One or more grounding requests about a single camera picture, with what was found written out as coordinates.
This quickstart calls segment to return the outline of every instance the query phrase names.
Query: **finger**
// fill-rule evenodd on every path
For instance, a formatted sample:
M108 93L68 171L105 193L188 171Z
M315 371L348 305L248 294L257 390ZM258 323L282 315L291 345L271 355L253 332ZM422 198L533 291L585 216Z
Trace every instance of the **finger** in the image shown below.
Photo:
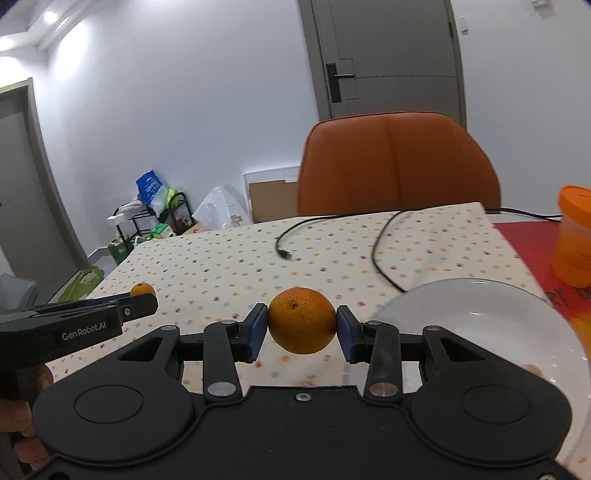
M22 463L41 462L49 458L39 438L20 440L14 444L14 451Z
M23 432L21 432L22 436L24 437L34 437L37 432L35 431L35 429L33 427L31 427L30 429L24 430Z
M47 365L39 367L39 374L37 375L37 388L40 391L45 390L53 384L53 374Z
M39 460L38 462L33 462L31 464L31 468L33 470L39 470L43 465L45 465L49 461L49 457L44 460Z
M0 398L0 432L22 432L31 428L31 423L28 402Z

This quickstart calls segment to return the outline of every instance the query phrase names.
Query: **chair backrest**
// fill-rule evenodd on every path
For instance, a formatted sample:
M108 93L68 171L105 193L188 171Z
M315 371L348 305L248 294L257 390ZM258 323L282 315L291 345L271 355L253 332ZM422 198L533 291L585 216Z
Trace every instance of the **chair backrest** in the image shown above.
M299 215L339 215L481 202L501 206L491 162L440 113L379 113L328 120L306 142Z

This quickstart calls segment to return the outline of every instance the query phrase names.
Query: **door frame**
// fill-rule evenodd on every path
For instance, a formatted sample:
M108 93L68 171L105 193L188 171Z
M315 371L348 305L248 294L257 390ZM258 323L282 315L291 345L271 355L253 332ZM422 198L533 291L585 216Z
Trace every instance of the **door frame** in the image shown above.
M306 47L308 49L308 59L310 60L310 70L312 72L312 83L314 84L314 95L318 106L318 119L323 122L330 120L332 113L330 110L330 96L326 85L326 74L324 72L324 59L320 49L320 39L316 28L316 17L312 0L297 0L300 7L300 17Z
M456 75L458 84L458 97L460 104L460 125L466 128L466 96L464 89L464 74L462 66L462 53L460 51L460 40L457 33L456 19L453 14L452 3L450 0L443 0L452 32L453 52L456 59ZM320 39L314 16L312 0L297 0L300 8L300 18L306 47L308 50L308 59L310 61L310 70L312 73L312 84L314 85L314 95L318 106L318 118L320 121L332 119L332 110L330 108L330 95L326 82L326 72L324 71L324 59L320 48Z
M51 172L51 165L47 158L45 143L43 142L43 137L41 135L41 125L37 114L33 79L28 78L22 82L13 83L12 85L0 88L0 100L7 96L22 94L27 97L25 107L27 110L25 115L25 126L27 128L31 153L33 154L33 162L39 176L43 194L49 206L53 221L56 223L74 263L79 270L84 270L90 266L90 262L78 240L74 227L72 227L66 208L61 201L55 178Z

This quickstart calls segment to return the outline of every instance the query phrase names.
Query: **white plate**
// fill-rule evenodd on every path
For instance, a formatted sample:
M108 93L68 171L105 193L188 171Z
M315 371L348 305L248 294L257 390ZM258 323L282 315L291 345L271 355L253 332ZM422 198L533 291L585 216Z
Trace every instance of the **white plate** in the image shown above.
M505 283L454 278L414 288L372 318L396 325L401 333L421 334L425 325L440 325L517 365L539 367L573 410L557 460L569 458L587 422L589 364L568 322L543 300ZM351 365L347 373L348 383L362 388L367 364ZM404 391L416 391L421 385L417 365L405 362L402 374Z

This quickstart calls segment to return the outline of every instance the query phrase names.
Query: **bolt head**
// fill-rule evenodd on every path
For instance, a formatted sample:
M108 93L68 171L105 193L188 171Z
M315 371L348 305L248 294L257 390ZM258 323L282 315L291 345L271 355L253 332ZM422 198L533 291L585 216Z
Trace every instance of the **bolt head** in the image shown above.
M369 387L369 393L374 397L393 397L398 393L398 387L389 382L377 382Z
M307 401L312 400L312 395L310 395L309 393L300 392L295 395L295 399L297 401L307 402Z
M229 397L237 390L236 385L230 382L215 382L208 386L207 393L214 397Z

